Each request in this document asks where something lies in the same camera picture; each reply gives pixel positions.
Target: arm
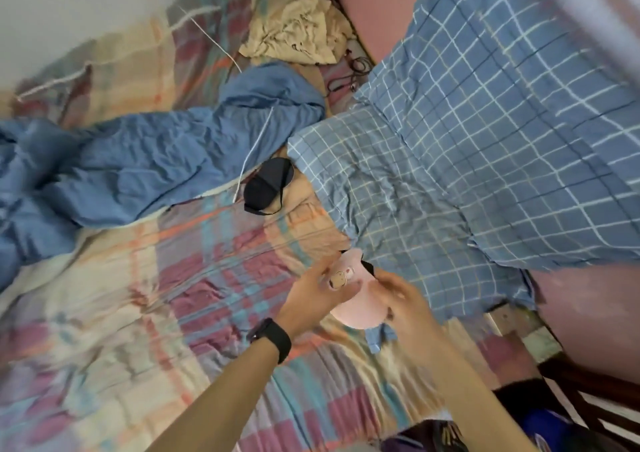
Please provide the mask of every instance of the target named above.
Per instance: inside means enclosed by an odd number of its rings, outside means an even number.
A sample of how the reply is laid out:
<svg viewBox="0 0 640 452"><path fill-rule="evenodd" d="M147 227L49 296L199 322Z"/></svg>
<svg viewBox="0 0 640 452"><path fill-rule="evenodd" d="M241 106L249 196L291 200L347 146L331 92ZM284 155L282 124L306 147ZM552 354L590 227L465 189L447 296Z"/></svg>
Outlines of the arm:
<svg viewBox="0 0 640 452"><path fill-rule="evenodd" d="M400 345L426 367L443 395L470 452L535 452L536 448L495 395L448 340L420 291L403 278L376 269L374 289L389 306L389 324Z"/></svg>
<svg viewBox="0 0 640 452"><path fill-rule="evenodd" d="M320 260L291 288L274 319L293 340L312 329L336 305L353 297L349 286L329 292L318 286L339 255ZM278 364L279 351L258 339L148 448L147 452L228 452L240 438L264 387Z"/></svg>

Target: plaid bedsheet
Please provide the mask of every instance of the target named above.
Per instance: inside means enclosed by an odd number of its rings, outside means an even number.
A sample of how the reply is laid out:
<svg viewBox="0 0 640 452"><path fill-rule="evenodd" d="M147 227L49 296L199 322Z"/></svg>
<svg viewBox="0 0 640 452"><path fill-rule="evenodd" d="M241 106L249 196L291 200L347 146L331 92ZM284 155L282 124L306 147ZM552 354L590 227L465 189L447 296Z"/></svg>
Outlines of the plaid bedsheet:
<svg viewBox="0 0 640 452"><path fill-rule="evenodd" d="M252 15L286 0L180 0L232 54ZM82 127L134 111L213 104L234 67L175 6L69 53L23 93L87 66L82 76L11 100L14 115ZM237 57L243 66L247 60ZM348 71L296 67L319 89ZM334 93L334 111L350 92ZM299 172L284 209L266 218L232 192L172 207L123 228L83 231L72 255L28 268L0 294L0 449L143 451L246 346L292 282L348 246ZM536 374L518 339L482 316L447 324L492 388ZM331 318L295 343L239 443L242 451L331 450L439 416L442 400L396 343L375 357L364 335Z"/></svg>

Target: forearm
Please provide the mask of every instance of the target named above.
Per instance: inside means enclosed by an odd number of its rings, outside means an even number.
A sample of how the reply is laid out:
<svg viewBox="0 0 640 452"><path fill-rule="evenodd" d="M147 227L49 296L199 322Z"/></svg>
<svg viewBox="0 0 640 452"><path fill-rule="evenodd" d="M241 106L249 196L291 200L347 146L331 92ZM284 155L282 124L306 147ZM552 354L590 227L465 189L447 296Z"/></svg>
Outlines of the forearm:
<svg viewBox="0 0 640 452"><path fill-rule="evenodd" d="M278 364L278 356L278 349L268 339L254 342L147 452L231 451Z"/></svg>
<svg viewBox="0 0 640 452"><path fill-rule="evenodd" d="M422 357L470 452L535 452L462 354L437 334Z"/></svg>

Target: black smartwatch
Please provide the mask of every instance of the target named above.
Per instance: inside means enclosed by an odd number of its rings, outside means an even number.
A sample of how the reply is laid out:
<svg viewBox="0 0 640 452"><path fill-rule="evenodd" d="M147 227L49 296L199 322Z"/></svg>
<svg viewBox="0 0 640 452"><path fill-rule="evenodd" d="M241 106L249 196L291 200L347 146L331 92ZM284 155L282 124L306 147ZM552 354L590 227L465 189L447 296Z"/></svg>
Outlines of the black smartwatch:
<svg viewBox="0 0 640 452"><path fill-rule="evenodd" d="M273 319L266 318L249 331L248 340L252 343L261 337L266 337L276 345L280 352L278 364L282 364L289 355L289 351L291 351L291 338L286 331L282 327L278 326Z"/></svg>

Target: person's left hand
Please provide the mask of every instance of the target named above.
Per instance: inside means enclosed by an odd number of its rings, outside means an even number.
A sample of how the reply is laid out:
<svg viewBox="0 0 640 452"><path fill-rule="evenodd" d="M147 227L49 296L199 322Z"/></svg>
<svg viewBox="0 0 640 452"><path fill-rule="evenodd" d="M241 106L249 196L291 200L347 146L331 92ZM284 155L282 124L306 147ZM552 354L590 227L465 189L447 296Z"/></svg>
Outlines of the person's left hand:
<svg viewBox="0 0 640 452"><path fill-rule="evenodd" d="M274 319L293 341L313 329L333 308L358 293L359 286L348 284L339 290L320 285L322 276L340 258L340 253L318 260L293 284L286 302Z"/></svg>

